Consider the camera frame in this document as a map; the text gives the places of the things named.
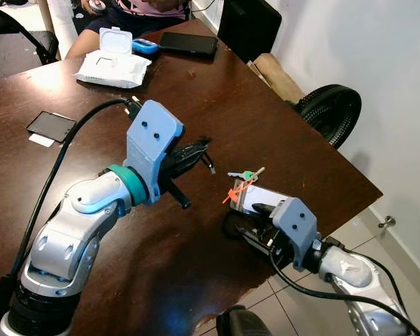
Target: white paper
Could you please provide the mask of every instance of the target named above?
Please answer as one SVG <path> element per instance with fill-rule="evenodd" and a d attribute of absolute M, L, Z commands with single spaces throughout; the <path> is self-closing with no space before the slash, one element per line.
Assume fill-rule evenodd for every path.
<path fill-rule="evenodd" d="M 41 136 L 36 133 L 31 134 L 28 140 L 31 140 L 35 142 L 36 144 L 39 144 L 45 147 L 50 147 L 55 142 L 53 139 L 45 138 L 44 136 Z"/>
<path fill-rule="evenodd" d="M 117 88 L 135 88 L 143 83 L 149 59 L 137 55 L 121 55 L 96 50 L 85 56 L 76 79 Z"/>
<path fill-rule="evenodd" d="M 281 200 L 286 200 L 287 198 L 288 196 L 279 194 L 277 192 L 250 185 L 246 190 L 243 208 L 249 211 L 257 212 L 253 209 L 252 204 L 263 203 L 277 206 Z"/>

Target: white wall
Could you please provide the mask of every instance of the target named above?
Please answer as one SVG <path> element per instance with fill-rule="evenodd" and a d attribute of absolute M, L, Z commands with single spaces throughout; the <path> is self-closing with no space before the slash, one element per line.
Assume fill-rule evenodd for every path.
<path fill-rule="evenodd" d="M 375 213 L 396 218 L 389 232 L 420 267 L 420 0 L 267 1 L 283 17 L 272 52 L 304 91 L 360 92 L 339 151 L 384 193 Z M 206 15 L 217 28 L 221 14 Z"/>

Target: white tissue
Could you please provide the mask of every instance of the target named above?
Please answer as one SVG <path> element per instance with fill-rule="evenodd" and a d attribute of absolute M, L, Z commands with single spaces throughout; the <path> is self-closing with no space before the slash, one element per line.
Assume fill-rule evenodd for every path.
<path fill-rule="evenodd" d="M 137 55 L 96 50 L 85 56 L 83 65 L 74 76 L 83 82 L 130 89 L 142 84 L 149 64 L 149 59 Z"/>

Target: dark wooden tabletop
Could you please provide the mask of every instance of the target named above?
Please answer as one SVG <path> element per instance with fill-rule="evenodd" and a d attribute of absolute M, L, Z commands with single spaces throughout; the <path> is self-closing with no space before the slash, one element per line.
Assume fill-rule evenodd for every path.
<path fill-rule="evenodd" d="M 197 20 L 168 30 L 211 35 Z M 28 140 L 25 127 L 42 110 L 79 120 L 115 97 L 157 100 L 185 124 L 182 144 L 213 139 L 209 154 L 217 174 L 198 164 L 176 180 L 192 201 L 187 210 L 164 195 L 118 221 L 102 241 L 72 335 L 190 335 L 202 319 L 272 274 L 247 244 L 221 233 L 228 211 L 221 202 L 234 182 L 228 171 L 266 167 L 257 184 L 300 197 L 323 235 L 382 195 L 222 42 L 212 62 L 161 54 L 134 90 L 77 82 L 72 74 L 81 63 L 58 62 L 0 80 L 0 276 L 11 268 L 60 149 Z M 123 109 L 102 111 L 78 133 L 36 230 L 67 188 L 123 161 L 130 126 Z"/>

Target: person's hand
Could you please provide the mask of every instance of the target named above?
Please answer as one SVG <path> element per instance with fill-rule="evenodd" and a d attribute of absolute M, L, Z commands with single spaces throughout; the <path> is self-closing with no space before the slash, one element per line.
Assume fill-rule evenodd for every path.
<path fill-rule="evenodd" d="M 99 2 L 99 0 L 93 0 L 93 2 L 95 3 L 95 5 L 97 5 L 98 7 L 101 6 L 101 3 Z M 91 9 L 90 5 L 89 5 L 89 0 L 81 0 L 81 7 L 83 7 L 84 11 L 87 11 L 87 13 L 94 15 L 94 16 L 98 16 L 101 15 L 99 13 L 96 13 L 93 11 L 93 9 Z"/>
<path fill-rule="evenodd" d="M 142 0 L 149 3 L 149 6 L 157 9 L 159 12 L 167 12 L 173 9 L 179 9 L 187 0 Z"/>

